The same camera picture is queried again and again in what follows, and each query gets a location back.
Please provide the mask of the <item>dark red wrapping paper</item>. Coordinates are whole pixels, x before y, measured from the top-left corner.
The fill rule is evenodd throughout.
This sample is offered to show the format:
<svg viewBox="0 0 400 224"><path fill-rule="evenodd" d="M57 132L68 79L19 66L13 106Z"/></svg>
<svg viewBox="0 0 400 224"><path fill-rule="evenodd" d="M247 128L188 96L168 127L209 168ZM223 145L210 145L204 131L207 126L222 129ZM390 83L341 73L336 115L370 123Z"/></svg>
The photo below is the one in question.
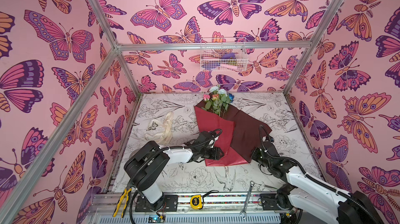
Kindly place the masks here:
<svg viewBox="0 0 400 224"><path fill-rule="evenodd" d="M221 129L222 134L215 142L221 148L224 157L220 160L205 160L207 167L243 165L251 162L256 147L260 146L259 126L272 129L265 123L251 117L235 106L230 105L224 115L219 116L205 110L205 102L194 106L197 126L200 132Z"/></svg>

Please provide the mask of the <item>small pink fake rose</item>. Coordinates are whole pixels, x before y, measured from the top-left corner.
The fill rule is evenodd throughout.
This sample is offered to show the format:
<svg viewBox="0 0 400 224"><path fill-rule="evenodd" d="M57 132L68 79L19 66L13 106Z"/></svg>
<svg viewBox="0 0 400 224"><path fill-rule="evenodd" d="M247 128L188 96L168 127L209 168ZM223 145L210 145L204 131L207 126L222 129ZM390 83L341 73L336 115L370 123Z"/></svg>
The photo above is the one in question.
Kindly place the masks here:
<svg viewBox="0 0 400 224"><path fill-rule="evenodd" d="M204 109L205 109L206 111L208 111L208 110L210 109L211 105L212 105L211 99L210 99L210 95L204 95L204 96L203 96L203 101L204 101L204 103L205 103Z"/></svg>

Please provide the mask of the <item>white fake rose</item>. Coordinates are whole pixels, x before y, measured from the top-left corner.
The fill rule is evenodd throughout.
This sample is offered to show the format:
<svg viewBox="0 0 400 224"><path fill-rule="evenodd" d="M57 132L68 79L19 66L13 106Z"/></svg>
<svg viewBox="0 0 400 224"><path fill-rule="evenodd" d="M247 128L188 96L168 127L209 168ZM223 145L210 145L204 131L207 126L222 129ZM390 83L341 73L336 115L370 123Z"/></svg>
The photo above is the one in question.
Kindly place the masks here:
<svg viewBox="0 0 400 224"><path fill-rule="evenodd" d="M228 110L228 107L231 103L229 103L229 97L228 97L228 92L221 88L220 86L213 86L209 89L209 95L212 101L212 96L214 93L219 93L220 94L220 108L218 109L213 109L213 105L211 105L209 111L213 112L214 114L217 114L220 117L223 117L225 112Z"/></svg>

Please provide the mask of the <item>coral pink fake rose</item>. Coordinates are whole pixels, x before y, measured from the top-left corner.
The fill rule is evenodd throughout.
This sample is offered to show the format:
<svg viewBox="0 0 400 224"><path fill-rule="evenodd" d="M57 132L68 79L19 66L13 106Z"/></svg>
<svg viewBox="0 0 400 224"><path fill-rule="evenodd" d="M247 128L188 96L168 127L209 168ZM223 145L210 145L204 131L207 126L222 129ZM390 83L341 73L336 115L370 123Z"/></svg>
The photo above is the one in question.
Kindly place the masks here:
<svg viewBox="0 0 400 224"><path fill-rule="evenodd" d="M213 109L218 109L220 108L220 94L219 93L214 93L212 95L212 108Z"/></svg>

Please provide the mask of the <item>blue fake rose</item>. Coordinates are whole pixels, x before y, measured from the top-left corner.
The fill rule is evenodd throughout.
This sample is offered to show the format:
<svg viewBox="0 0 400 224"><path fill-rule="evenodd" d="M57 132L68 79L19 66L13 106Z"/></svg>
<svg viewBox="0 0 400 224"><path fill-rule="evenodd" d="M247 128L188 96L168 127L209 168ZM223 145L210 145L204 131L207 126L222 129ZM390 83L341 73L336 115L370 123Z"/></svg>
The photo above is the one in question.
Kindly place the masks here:
<svg viewBox="0 0 400 224"><path fill-rule="evenodd" d="M229 103L232 103L234 101L234 95L229 93L228 97L229 97Z"/></svg>

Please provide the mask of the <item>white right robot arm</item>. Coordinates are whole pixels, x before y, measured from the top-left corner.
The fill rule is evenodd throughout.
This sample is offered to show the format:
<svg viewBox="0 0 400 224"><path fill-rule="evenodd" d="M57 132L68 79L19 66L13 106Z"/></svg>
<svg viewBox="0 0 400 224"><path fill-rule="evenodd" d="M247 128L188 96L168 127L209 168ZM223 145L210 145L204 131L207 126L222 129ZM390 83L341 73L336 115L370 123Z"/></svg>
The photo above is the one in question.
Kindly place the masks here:
<svg viewBox="0 0 400 224"><path fill-rule="evenodd" d="M284 181L277 190L278 206L298 208L327 224L381 224L371 200L362 192L337 188L309 174L291 157L280 156L271 142L255 148L252 160Z"/></svg>

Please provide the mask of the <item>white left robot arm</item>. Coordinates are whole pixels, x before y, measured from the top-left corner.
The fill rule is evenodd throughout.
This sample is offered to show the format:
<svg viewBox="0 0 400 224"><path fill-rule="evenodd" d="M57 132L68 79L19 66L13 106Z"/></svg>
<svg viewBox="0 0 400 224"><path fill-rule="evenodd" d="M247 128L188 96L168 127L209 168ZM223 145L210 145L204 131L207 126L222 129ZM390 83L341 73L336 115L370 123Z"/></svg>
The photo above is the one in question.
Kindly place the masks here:
<svg viewBox="0 0 400 224"><path fill-rule="evenodd" d="M127 188L135 188L149 204L159 203L164 193L156 180L164 168L169 164L220 160L225 155L215 143L222 133L221 129L202 131L196 139L180 146L162 147L155 141L149 141L124 164L129 176Z"/></svg>

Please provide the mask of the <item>silver combination wrench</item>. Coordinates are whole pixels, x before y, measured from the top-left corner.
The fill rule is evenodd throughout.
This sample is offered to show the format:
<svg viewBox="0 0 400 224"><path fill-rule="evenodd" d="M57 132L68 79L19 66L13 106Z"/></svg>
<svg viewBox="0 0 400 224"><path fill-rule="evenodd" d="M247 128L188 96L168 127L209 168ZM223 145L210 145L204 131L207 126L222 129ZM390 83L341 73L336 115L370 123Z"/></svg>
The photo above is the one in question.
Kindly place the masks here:
<svg viewBox="0 0 400 224"><path fill-rule="evenodd" d="M246 219L246 217L247 217L247 212L246 211L248 209L248 205L249 205L249 202L250 202L250 198L252 196L252 190L253 190L254 185L255 185L255 182L254 181L250 181L250 186L249 186L249 189L248 189L247 194L246 194L246 198L245 198L245 201L244 201L244 204L243 204L243 208L242 208L242 210L240 212L240 217L242 219Z"/></svg>

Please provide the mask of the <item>cream satin ribbon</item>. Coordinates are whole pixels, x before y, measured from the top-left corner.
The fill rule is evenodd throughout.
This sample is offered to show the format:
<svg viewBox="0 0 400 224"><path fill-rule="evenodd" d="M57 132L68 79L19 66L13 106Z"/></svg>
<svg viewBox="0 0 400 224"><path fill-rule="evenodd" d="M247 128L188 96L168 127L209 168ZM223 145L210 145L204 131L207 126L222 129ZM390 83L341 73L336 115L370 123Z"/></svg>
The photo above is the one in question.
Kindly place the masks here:
<svg viewBox="0 0 400 224"><path fill-rule="evenodd" d="M171 142L173 137L173 112L167 113L163 121L152 119L146 129L145 140L155 141L161 145L167 145Z"/></svg>

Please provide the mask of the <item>green circuit board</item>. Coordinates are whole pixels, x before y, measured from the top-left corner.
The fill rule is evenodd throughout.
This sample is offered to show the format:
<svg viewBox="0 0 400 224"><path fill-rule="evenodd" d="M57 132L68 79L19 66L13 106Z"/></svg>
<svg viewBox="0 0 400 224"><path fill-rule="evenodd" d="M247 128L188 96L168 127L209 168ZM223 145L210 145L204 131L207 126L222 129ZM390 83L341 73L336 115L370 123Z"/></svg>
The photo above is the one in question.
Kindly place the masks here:
<svg viewBox="0 0 400 224"><path fill-rule="evenodd" d="M163 224L165 222L164 215L149 215L148 223L149 224Z"/></svg>

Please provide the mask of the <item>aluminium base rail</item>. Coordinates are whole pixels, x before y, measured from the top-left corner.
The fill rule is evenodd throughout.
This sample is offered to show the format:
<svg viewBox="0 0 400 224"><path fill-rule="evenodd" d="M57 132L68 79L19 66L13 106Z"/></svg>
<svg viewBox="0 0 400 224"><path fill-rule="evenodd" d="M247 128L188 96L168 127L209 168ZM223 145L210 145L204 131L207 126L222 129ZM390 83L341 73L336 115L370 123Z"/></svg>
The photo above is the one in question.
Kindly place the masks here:
<svg viewBox="0 0 400 224"><path fill-rule="evenodd" d="M132 205L128 205L125 216L129 216L129 209L132 207L134 215L139 214L208 214L208 213L232 213L239 216L246 198L246 192L217 192L204 198L202 209L192 209L190 199L193 193L166 193L162 202L155 208L142 196L137 196ZM281 208L275 192L252 192L247 208L247 214L258 212L288 213L292 207Z"/></svg>

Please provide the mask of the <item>aluminium frame crossbar back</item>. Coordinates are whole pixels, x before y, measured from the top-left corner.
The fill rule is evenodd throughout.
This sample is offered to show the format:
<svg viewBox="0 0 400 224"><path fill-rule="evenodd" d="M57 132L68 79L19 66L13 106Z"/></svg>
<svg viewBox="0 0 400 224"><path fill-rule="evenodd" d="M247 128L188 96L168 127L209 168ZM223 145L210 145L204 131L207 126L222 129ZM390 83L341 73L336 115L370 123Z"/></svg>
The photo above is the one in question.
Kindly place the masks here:
<svg viewBox="0 0 400 224"><path fill-rule="evenodd" d="M191 44L124 44L118 45L119 51L176 51L201 49L267 49L267 48L308 48L311 41L256 41L256 42L210 42Z"/></svg>

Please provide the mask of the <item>aluminium frame post left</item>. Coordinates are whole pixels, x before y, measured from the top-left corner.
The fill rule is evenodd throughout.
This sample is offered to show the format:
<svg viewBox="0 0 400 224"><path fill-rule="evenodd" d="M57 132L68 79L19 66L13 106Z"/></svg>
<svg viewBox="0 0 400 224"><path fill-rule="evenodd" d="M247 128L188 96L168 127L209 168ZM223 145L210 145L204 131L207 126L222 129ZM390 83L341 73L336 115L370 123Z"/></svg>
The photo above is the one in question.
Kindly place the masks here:
<svg viewBox="0 0 400 224"><path fill-rule="evenodd" d="M109 26L109 23L106 19L104 11L102 10L102 8L100 6L99 1L98 0L88 0L88 2L90 4L94 14L96 15L96 17L98 19L99 25L102 28L107 41L109 42L109 44L111 46L111 51L113 52L113 54L111 55L111 58L117 59L120 62L121 67L129 81L129 84L130 84L132 90L139 97L141 95L141 93L138 90L138 87L134 81L133 75L131 74L129 67L127 66L125 58L121 54L121 51L119 49L119 43L116 40L116 37L113 35L113 32Z"/></svg>

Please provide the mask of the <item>aluminium frame post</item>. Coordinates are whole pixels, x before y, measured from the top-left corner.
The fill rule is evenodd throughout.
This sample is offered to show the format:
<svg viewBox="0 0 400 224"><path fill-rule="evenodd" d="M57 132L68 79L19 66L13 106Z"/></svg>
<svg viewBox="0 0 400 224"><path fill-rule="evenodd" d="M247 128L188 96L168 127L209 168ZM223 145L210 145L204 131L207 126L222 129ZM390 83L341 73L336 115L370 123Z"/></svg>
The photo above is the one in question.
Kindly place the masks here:
<svg viewBox="0 0 400 224"><path fill-rule="evenodd" d="M339 10L339 8L343 2L344 2L344 0L331 0L330 5L328 6L321 22L319 23L318 27L316 28L316 30L313 33L310 46L304 50L290 79L286 83L285 89L283 90L283 94L285 96L289 95L291 88L293 87L296 80L300 76L301 71L304 69L304 67L305 67L306 63L309 61L311 55L314 53L314 49L317 47L319 41L324 36L325 31L327 30L330 22L334 18L336 12Z"/></svg>
<svg viewBox="0 0 400 224"><path fill-rule="evenodd" d="M99 25L102 28L107 41L109 42L109 44L111 46L111 51L113 52L113 54L111 55L111 58L117 59L120 62L121 67L129 81L129 84L130 84L132 90L139 97L141 95L141 93L138 90L138 87L134 81L133 75L131 74L129 67L127 66L125 58L121 54L121 51L119 49L119 43L116 40L116 37L113 35L113 32L109 26L109 23L106 19L104 11L102 10L102 8L100 6L99 1L98 0L88 0L88 2L90 4L94 14L96 15L96 17L98 19Z"/></svg>

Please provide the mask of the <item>aluminium frame post right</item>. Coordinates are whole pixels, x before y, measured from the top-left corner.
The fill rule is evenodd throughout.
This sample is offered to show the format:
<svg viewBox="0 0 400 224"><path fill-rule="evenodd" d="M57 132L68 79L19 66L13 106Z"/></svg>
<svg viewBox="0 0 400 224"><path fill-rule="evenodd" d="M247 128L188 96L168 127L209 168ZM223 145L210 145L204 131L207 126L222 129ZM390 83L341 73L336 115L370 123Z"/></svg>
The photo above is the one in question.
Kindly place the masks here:
<svg viewBox="0 0 400 224"><path fill-rule="evenodd" d="M316 30L313 33L310 46L304 50L290 79L286 83L285 89L283 90L283 94L285 96L289 95L291 88L293 87L296 80L300 76L301 71L304 69L304 67L305 67L306 63L309 61L311 55L314 53L314 49L317 47L319 41L324 36L325 31L327 30L330 22L334 18L336 12L339 10L339 8L343 2L344 2L344 0L331 0L330 5L328 6L321 22L319 23L318 27L316 28Z"/></svg>

